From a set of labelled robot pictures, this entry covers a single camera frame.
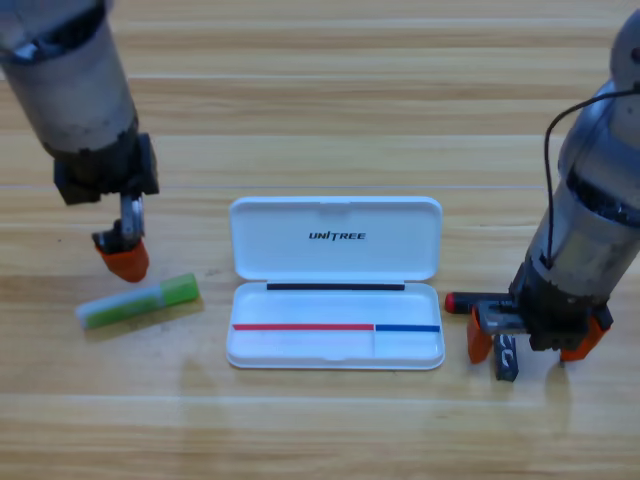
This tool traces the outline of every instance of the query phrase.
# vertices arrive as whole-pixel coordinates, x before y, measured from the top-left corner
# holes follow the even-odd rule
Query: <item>case lid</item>
[[[442,208],[429,197],[246,197],[230,218],[249,280],[402,282],[438,269]]]

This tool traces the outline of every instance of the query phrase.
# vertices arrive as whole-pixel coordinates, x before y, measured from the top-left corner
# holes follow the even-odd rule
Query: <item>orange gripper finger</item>
[[[129,252],[107,255],[97,247],[96,250],[100,252],[107,268],[127,282],[137,283],[147,274],[149,255],[142,240]]]
[[[491,345],[491,335],[487,335],[480,328],[478,309],[474,306],[471,309],[471,318],[467,324],[467,348],[469,349],[471,363],[475,365],[484,361],[491,351]]]
[[[577,350],[562,350],[560,353],[560,360],[563,362],[575,362],[577,360],[584,360],[589,352],[593,350],[598,342],[604,337],[607,330],[600,328],[598,321],[595,317],[589,318],[589,332],[587,336],[582,340]]]

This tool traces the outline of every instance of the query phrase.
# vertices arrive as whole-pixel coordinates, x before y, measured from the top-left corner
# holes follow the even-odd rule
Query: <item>red line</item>
[[[369,323],[236,323],[234,330],[289,330],[289,331],[336,331],[336,330],[367,330],[373,331],[373,325]]]

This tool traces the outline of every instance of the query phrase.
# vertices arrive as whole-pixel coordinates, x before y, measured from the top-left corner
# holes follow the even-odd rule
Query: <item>green glue stick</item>
[[[199,295],[196,277],[188,273],[165,280],[160,285],[85,303],[76,308],[76,317],[85,329],[98,328],[141,313],[191,302]]]

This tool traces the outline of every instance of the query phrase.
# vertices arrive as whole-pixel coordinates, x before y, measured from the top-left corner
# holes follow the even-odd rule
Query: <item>wire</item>
[[[553,247],[553,185],[551,181],[551,162],[549,160],[549,143],[551,140],[551,133],[553,129],[560,123],[567,115],[571,115],[573,112],[577,112],[578,110],[582,110],[589,105],[593,105],[594,103],[598,103],[602,100],[607,100],[609,98],[620,98],[620,97],[629,97],[631,95],[640,95],[640,84],[636,83],[631,90],[622,90],[620,92],[609,92],[603,93],[602,95],[598,95],[597,97],[590,98],[584,102],[578,103],[571,108],[566,109],[564,112],[561,112],[556,118],[553,119],[553,122],[547,128],[547,132],[544,136],[544,167],[545,173],[547,175],[547,194],[549,196],[549,239],[547,242],[547,258],[546,264],[547,268],[551,268],[553,266],[553,259],[551,257],[552,247]]]

